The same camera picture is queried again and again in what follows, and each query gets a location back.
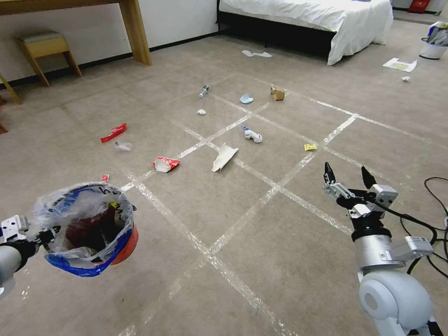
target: baseboard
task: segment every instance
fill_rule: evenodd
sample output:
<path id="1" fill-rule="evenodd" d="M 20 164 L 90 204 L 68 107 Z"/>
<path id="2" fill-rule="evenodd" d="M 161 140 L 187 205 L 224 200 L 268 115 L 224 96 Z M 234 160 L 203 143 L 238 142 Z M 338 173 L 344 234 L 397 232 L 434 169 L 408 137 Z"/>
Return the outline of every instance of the baseboard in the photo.
<path id="1" fill-rule="evenodd" d="M 203 38 L 207 38 L 207 37 L 211 37 L 211 36 L 215 36 L 218 35 L 218 32 L 213 32 L 213 33 L 209 33 L 209 34 L 205 34 L 205 35 L 200 35 L 200 36 L 196 36 L 196 37 L 191 37 L 185 40 L 180 40 L 180 41 L 176 41 L 176 42 L 171 42 L 171 43 L 167 43 L 167 44 L 163 44 L 160 46 L 156 46 L 156 47 L 151 47 L 149 48 L 149 51 L 156 51 L 156 50 L 160 50 L 160 49 L 164 49 L 164 48 L 169 48 L 169 47 L 173 47 L 176 45 L 180 45 L 180 44 L 184 44 L 184 43 L 188 43 L 188 42 L 193 42 L 193 41 L 197 41 L 197 40 L 201 40 Z M 132 53 L 126 53 L 126 54 L 122 54 L 122 55 L 117 55 L 117 56 L 112 56 L 112 57 L 107 57 L 107 58 L 103 58 L 100 60 L 96 60 L 93 62 L 87 62 L 87 63 L 83 63 L 83 64 L 79 64 L 79 68 L 80 69 L 87 69 L 96 65 L 101 65 L 101 64 L 106 64 L 106 63 L 110 63 L 110 62 L 115 62 L 115 61 L 119 61 L 125 58 L 130 58 L 132 57 Z M 72 70 L 67 67 L 67 68 L 63 68 L 63 69 L 57 69 L 57 70 L 53 70 L 53 71 L 48 71 L 45 72 L 45 76 L 48 79 L 54 79 L 54 78 L 58 78 L 58 77 L 62 77 L 62 76 L 66 76 L 68 74 L 72 73 Z M 39 81 L 39 77 L 37 77 L 36 75 L 33 76 L 29 76 L 29 77 L 24 77 L 24 78 L 19 78 L 19 79 L 15 79 L 9 82 L 9 85 L 11 85 L 12 87 L 14 86 L 19 86 L 19 85 L 23 85 L 23 84 L 29 84 L 29 83 L 35 83 Z M 0 90 L 4 90 L 6 89 L 6 86 L 4 84 L 0 84 Z"/>
<path id="2" fill-rule="evenodd" d="M 399 10 L 402 12 L 407 12 L 407 8 L 397 8 L 397 7 L 392 7 L 393 10 Z M 424 11 L 423 14 L 434 14 L 436 15 L 438 12 L 433 12 L 433 11 Z"/>

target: red trash bin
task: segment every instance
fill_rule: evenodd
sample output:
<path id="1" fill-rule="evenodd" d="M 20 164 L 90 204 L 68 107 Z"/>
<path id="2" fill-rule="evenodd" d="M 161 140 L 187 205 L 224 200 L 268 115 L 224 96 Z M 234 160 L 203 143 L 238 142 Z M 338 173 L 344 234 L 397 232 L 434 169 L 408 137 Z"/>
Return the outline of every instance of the red trash bin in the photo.
<path id="1" fill-rule="evenodd" d="M 414 0 L 407 10 L 408 12 L 423 13 L 431 0 Z"/>

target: white bedsheet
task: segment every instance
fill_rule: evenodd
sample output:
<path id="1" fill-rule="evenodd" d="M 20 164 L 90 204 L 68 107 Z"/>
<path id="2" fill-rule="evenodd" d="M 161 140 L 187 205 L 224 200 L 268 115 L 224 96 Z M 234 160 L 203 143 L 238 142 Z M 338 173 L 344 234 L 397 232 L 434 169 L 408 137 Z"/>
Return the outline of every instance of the white bedsheet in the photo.
<path id="1" fill-rule="evenodd" d="M 385 44 L 393 22 L 390 0 L 221 0 L 219 9 L 336 32 L 328 65 L 370 43 Z"/>

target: yellow packet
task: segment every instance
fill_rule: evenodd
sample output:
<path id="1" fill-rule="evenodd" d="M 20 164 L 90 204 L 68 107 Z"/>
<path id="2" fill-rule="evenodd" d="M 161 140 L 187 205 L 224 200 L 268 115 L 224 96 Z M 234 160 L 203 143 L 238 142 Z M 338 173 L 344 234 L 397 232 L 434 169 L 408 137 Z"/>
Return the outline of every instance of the yellow packet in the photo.
<path id="1" fill-rule="evenodd" d="M 316 144 L 305 144 L 305 145 L 303 145 L 303 148 L 307 152 L 307 151 L 316 150 L 317 146 L 316 146 Z"/>

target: small brown box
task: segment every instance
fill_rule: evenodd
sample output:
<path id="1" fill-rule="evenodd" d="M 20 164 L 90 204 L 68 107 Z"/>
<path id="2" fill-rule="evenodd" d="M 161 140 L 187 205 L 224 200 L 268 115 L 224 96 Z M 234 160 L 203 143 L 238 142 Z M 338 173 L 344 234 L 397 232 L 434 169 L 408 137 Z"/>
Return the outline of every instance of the small brown box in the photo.
<path id="1" fill-rule="evenodd" d="M 271 86 L 271 96 L 275 100 L 283 100 L 285 99 L 285 92 L 283 90 L 277 89 L 274 86 Z"/>

